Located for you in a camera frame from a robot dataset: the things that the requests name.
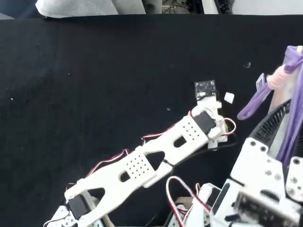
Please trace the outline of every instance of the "screw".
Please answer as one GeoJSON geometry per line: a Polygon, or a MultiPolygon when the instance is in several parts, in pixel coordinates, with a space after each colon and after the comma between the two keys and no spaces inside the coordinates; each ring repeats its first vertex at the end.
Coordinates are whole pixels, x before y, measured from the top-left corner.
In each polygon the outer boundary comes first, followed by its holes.
{"type": "Polygon", "coordinates": [[[291,181],[291,183],[297,183],[298,182],[297,178],[295,178],[295,177],[290,178],[290,181],[291,181]]]}
{"type": "Polygon", "coordinates": [[[300,164],[300,161],[298,159],[294,159],[294,163],[297,165],[300,164]]]}
{"type": "Polygon", "coordinates": [[[278,181],[278,180],[281,180],[281,175],[280,174],[276,174],[275,175],[275,179],[278,181]]]}
{"type": "Polygon", "coordinates": [[[288,194],[294,195],[294,189],[292,189],[292,188],[288,189],[288,194]]]}
{"type": "Polygon", "coordinates": [[[271,171],[270,171],[270,170],[266,170],[266,171],[265,171],[265,174],[266,174],[267,176],[270,176],[270,175],[271,175],[271,171]]]}

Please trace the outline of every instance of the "purple strap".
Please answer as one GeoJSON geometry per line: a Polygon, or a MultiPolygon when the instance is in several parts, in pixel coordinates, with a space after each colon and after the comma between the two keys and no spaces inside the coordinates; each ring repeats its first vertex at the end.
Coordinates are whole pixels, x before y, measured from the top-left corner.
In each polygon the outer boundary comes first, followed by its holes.
{"type": "MultiPolygon", "coordinates": [[[[292,96],[290,116],[286,133],[279,153],[276,157],[283,163],[283,165],[287,165],[291,158],[294,140],[299,133],[299,129],[303,121],[303,54],[297,52],[296,46],[288,46],[285,52],[285,59],[287,60],[284,62],[284,72],[291,74],[298,67],[301,67],[301,69],[296,82],[294,94],[292,96]]],[[[268,87],[268,84],[264,84],[255,93],[248,104],[238,113],[237,118],[239,120],[245,120],[251,117],[270,92],[271,89],[268,87]]]]}
{"type": "MultiPolygon", "coordinates": [[[[284,72],[291,74],[296,68],[303,62],[303,55],[297,52],[296,46],[288,46],[285,52],[285,56],[290,59],[284,67],[284,72]]],[[[238,120],[246,120],[250,118],[256,110],[260,107],[262,102],[267,98],[272,90],[265,83],[251,98],[247,105],[238,113],[238,120]]]]}
{"type": "Polygon", "coordinates": [[[294,140],[299,132],[303,120],[303,54],[298,53],[296,51],[296,47],[289,47],[287,50],[288,51],[286,51],[285,55],[290,59],[290,61],[287,63],[287,69],[292,70],[293,72],[300,65],[301,69],[298,74],[298,79],[292,97],[286,133],[279,153],[276,157],[284,165],[287,165],[291,158],[294,140]]]}
{"type": "Polygon", "coordinates": [[[247,103],[247,105],[238,113],[238,120],[246,120],[250,118],[259,106],[263,103],[269,93],[272,91],[268,87],[268,84],[265,83],[251,98],[251,100],[247,103]]]}

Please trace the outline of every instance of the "black cloth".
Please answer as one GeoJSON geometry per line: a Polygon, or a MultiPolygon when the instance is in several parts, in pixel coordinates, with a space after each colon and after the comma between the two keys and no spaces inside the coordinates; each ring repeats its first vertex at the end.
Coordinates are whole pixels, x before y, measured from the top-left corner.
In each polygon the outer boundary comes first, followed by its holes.
{"type": "MultiPolygon", "coordinates": [[[[196,104],[195,81],[215,79],[221,100],[234,93],[223,110],[236,119],[260,73],[281,64],[287,45],[302,44],[302,22],[226,15],[0,21],[2,224],[41,226],[67,183],[186,115],[196,104]]],[[[197,156],[175,174],[189,185],[222,186],[269,101],[237,122],[238,146],[197,156]]],[[[164,184],[140,188],[110,218],[143,226],[167,206],[164,184]]],[[[172,193],[187,195],[178,186],[172,193]]]]}

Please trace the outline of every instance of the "black electronic component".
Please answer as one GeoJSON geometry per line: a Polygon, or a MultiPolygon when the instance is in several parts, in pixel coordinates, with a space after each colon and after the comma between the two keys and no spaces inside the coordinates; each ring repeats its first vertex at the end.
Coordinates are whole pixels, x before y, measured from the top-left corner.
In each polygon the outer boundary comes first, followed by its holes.
{"type": "Polygon", "coordinates": [[[230,1],[228,0],[214,0],[219,14],[232,14],[230,1]]]}
{"type": "Polygon", "coordinates": [[[229,183],[226,183],[223,188],[221,189],[221,193],[219,194],[218,198],[216,199],[216,202],[214,203],[214,206],[212,208],[213,214],[216,215],[225,195],[228,192],[228,189],[231,185],[229,183]]]}
{"type": "Polygon", "coordinates": [[[210,194],[206,204],[210,207],[214,205],[214,202],[216,201],[218,195],[220,194],[220,189],[213,188],[212,193],[210,194]]]}
{"type": "Polygon", "coordinates": [[[87,204],[84,196],[81,194],[77,195],[73,199],[70,199],[67,205],[70,208],[70,211],[72,212],[76,220],[79,220],[79,218],[82,215],[91,212],[89,205],[87,204]]]}
{"type": "Polygon", "coordinates": [[[303,123],[300,126],[299,133],[294,141],[292,157],[303,157],[303,123]]]}
{"type": "Polygon", "coordinates": [[[298,223],[295,223],[287,215],[243,193],[239,193],[234,208],[240,216],[244,215],[246,218],[250,218],[265,227],[298,226],[298,223]]]}
{"type": "Polygon", "coordinates": [[[201,81],[195,83],[195,94],[197,101],[202,100],[205,97],[216,96],[217,94],[215,81],[201,81]]]}
{"type": "Polygon", "coordinates": [[[200,129],[207,135],[209,131],[216,127],[216,123],[207,112],[203,111],[199,115],[193,117],[194,121],[200,127],[200,129]]]}
{"type": "Polygon", "coordinates": [[[290,102],[288,100],[269,113],[252,131],[249,137],[252,137],[268,147],[273,143],[278,132],[280,124],[285,116],[290,111],[290,102]]]}

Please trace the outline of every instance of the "cable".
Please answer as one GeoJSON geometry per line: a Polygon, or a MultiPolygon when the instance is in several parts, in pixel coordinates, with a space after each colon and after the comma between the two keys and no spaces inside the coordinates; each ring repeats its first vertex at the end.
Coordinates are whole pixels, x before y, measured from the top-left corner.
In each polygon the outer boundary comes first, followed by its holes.
{"type": "Polygon", "coordinates": [[[51,222],[60,221],[60,220],[62,220],[62,219],[65,219],[67,216],[69,216],[70,212],[71,212],[71,211],[68,211],[67,215],[64,216],[63,218],[59,218],[59,219],[56,219],[56,220],[49,220],[49,221],[45,222],[45,223],[43,224],[43,227],[46,227],[46,226],[47,226],[49,223],[51,223],[51,222]]]}
{"type": "Polygon", "coordinates": [[[233,129],[231,131],[229,131],[228,133],[223,134],[223,136],[229,136],[229,135],[233,134],[237,128],[237,124],[231,118],[225,117],[225,118],[223,118],[222,121],[226,121],[226,120],[228,120],[229,122],[231,122],[233,124],[233,129]]]}
{"type": "MultiPolygon", "coordinates": [[[[188,114],[189,116],[192,117],[193,115],[192,115],[191,112],[192,112],[192,111],[189,110],[187,114],[188,114]]],[[[163,133],[167,132],[167,131],[168,131],[169,129],[171,129],[174,125],[175,125],[175,124],[173,124],[172,126],[170,126],[168,129],[166,129],[166,130],[163,131],[163,132],[160,132],[160,133],[151,133],[151,134],[147,134],[147,135],[145,135],[145,136],[142,136],[142,137],[141,137],[141,140],[143,141],[143,145],[146,143],[146,140],[145,140],[145,139],[147,139],[147,138],[153,138],[153,137],[158,137],[158,136],[162,135],[163,133]]]]}
{"type": "Polygon", "coordinates": [[[200,189],[201,189],[201,186],[200,186],[199,183],[196,183],[196,184],[195,184],[195,189],[196,189],[196,195],[198,195],[198,193],[199,193],[199,191],[200,191],[200,189]]]}
{"type": "Polygon", "coordinates": [[[233,137],[235,138],[235,142],[229,143],[229,144],[224,144],[224,145],[218,146],[218,147],[216,147],[216,148],[210,148],[210,149],[206,148],[206,149],[197,151],[197,152],[193,153],[192,155],[188,156],[187,158],[183,159],[182,161],[180,161],[180,162],[178,163],[178,165],[180,165],[181,163],[183,163],[183,162],[185,162],[185,161],[188,161],[188,160],[190,160],[190,159],[192,159],[192,158],[194,158],[194,157],[196,157],[196,156],[198,156],[198,155],[204,154],[204,153],[206,153],[206,152],[208,153],[208,152],[210,152],[210,151],[220,150],[220,149],[223,149],[223,148],[230,148],[230,147],[233,147],[233,146],[237,145],[238,142],[239,142],[239,139],[238,139],[237,135],[236,135],[236,134],[233,134],[233,135],[231,135],[231,136],[233,136],[233,137]]]}
{"type": "Polygon", "coordinates": [[[187,217],[189,216],[191,210],[193,208],[193,205],[190,206],[190,208],[188,209],[188,211],[186,212],[186,214],[184,215],[183,221],[186,221],[187,217]]]}
{"type": "Polygon", "coordinates": [[[97,168],[99,165],[101,165],[102,163],[108,163],[108,162],[113,162],[117,159],[119,159],[124,153],[126,153],[127,155],[129,155],[129,150],[128,149],[123,149],[121,153],[111,157],[110,159],[107,159],[107,160],[103,160],[103,161],[100,161],[98,162],[91,170],[90,172],[87,174],[86,177],[88,177],[89,175],[91,175],[97,168]]]}
{"type": "Polygon", "coordinates": [[[189,186],[188,186],[181,178],[179,178],[179,177],[177,177],[177,176],[170,176],[170,177],[167,179],[167,181],[166,181],[166,195],[167,195],[167,198],[168,198],[168,200],[169,200],[169,204],[170,204],[170,206],[171,206],[173,212],[175,213],[175,216],[176,216],[176,218],[177,218],[177,221],[178,221],[178,223],[179,223],[179,225],[180,225],[181,227],[184,227],[183,220],[182,220],[182,218],[181,218],[181,216],[180,216],[180,214],[179,214],[179,212],[178,212],[178,210],[177,210],[177,207],[176,207],[174,201],[172,200],[171,195],[170,195],[170,192],[169,192],[169,182],[170,182],[172,179],[179,181],[179,182],[181,183],[181,185],[189,192],[189,194],[190,194],[193,198],[195,198],[196,200],[198,200],[198,202],[203,206],[204,210],[205,210],[206,212],[208,212],[208,213],[210,212],[210,209],[208,208],[208,206],[207,206],[205,203],[203,203],[203,202],[197,197],[196,194],[193,193],[193,191],[189,188],[189,186]]]}

